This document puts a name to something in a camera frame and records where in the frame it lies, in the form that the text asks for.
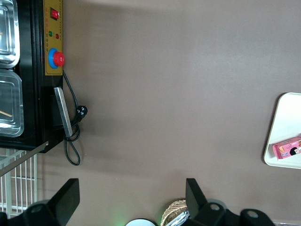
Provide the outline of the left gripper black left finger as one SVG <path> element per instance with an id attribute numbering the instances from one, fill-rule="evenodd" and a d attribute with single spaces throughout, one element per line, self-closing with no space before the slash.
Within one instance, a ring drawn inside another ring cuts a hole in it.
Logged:
<path id="1" fill-rule="evenodd" d="M 65 226 L 80 203 L 79 180 L 69 179 L 50 200 L 32 204 L 22 214 L 8 218 L 0 213 L 2 226 Z"/>

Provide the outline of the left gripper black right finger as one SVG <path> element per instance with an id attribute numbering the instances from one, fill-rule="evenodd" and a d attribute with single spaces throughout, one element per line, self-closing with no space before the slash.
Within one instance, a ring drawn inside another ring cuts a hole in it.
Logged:
<path id="1" fill-rule="evenodd" d="M 238 215 L 224 202 L 205 197 L 196 179 L 186 179 L 187 226 L 273 226 L 272 220 L 262 211 L 243 209 Z"/>

